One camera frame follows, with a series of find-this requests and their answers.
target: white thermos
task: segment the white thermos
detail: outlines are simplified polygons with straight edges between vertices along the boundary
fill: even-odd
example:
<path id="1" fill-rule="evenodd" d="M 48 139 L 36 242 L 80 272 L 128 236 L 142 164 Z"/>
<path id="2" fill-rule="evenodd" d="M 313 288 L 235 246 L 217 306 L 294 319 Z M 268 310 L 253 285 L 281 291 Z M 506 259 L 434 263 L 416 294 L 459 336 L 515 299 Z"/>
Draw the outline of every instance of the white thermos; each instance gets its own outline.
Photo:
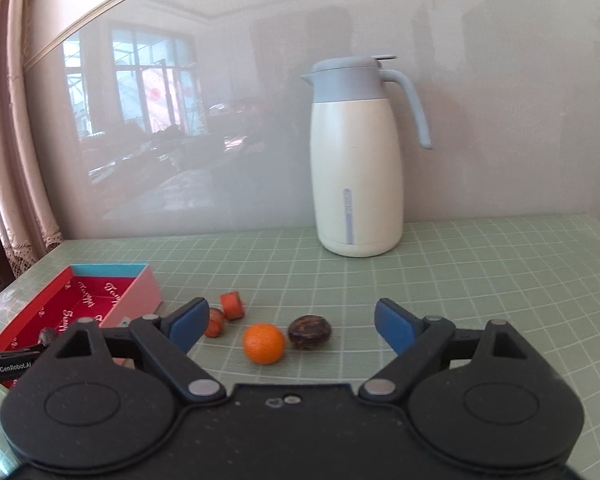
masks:
<path id="1" fill-rule="evenodd" d="M 431 149 L 413 84 L 401 72 L 383 70 L 383 59 L 395 56 L 327 59 L 302 76 L 314 86 L 310 142 L 318 238 L 343 256 L 384 253 L 402 235 L 402 160 L 385 81 L 402 87 L 420 144 Z"/>

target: metal screw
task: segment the metal screw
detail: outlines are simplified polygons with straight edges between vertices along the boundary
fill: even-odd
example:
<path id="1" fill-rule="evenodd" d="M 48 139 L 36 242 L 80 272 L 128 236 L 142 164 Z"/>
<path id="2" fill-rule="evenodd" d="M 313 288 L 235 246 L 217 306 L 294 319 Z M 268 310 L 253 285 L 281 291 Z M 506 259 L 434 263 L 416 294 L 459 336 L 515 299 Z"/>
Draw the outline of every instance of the metal screw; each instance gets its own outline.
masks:
<path id="1" fill-rule="evenodd" d="M 288 395 L 284 400 L 287 404 L 300 404 L 302 402 L 302 397 L 297 395 Z"/>
<path id="2" fill-rule="evenodd" d="M 209 397 L 220 391 L 220 384 L 213 379 L 196 379 L 189 383 L 189 393 L 199 397 Z"/>
<path id="3" fill-rule="evenodd" d="M 395 383 L 389 379 L 369 379 L 364 387 L 371 395 L 389 395 L 395 391 Z"/>
<path id="4" fill-rule="evenodd" d="M 264 403 L 270 408 L 282 408 L 285 405 L 285 401 L 280 399 L 280 397 L 271 397 L 265 400 Z"/>

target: curtain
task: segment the curtain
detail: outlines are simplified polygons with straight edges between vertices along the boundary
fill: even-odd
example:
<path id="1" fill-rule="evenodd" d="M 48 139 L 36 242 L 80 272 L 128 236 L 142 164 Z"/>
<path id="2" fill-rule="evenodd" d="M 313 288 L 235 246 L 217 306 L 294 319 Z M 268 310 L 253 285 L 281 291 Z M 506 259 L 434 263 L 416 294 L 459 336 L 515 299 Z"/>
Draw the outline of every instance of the curtain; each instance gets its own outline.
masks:
<path id="1" fill-rule="evenodd" d="M 23 80 L 27 0 L 0 0 L 0 240 L 19 276 L 59 245 L 36 157 Z"/>

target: green cutting mat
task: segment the green cutting mat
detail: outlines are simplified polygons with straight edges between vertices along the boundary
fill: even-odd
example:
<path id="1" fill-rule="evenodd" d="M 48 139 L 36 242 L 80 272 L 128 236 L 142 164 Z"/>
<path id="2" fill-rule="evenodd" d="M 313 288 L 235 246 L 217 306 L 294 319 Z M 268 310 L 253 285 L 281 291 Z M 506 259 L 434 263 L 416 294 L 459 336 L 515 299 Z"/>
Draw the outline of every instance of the green cutting mat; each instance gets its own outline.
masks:
<path id="1" fill-rule="evenodd" d="M 0 296 L 0 330 L 59 270 L 77 262 L 148 262 L 165 299 L 161 314 L 195 296 L 214 306 L 219 294 L 239 290 L 246 317 L 189 353 L 229 387 L 347 381 L 357 388 L 394 357 L 373 327 L 382 297 L 462 328 L 508 319 L 583 400 L 586 426 L 571 463 L 600 480 L 600 223 L 588 216 L 407 224 L 394 250 L 365 259 L 330 253 L 313 228 L 68 241 Z M 284 330 L 304 314 L 333 325 L 321 350 L 290 350 L 269 366 L 244 357 L 246 326 L 264 321 Z M 1 432 L 0 461 L 3 470 L 13 467 Z"/>

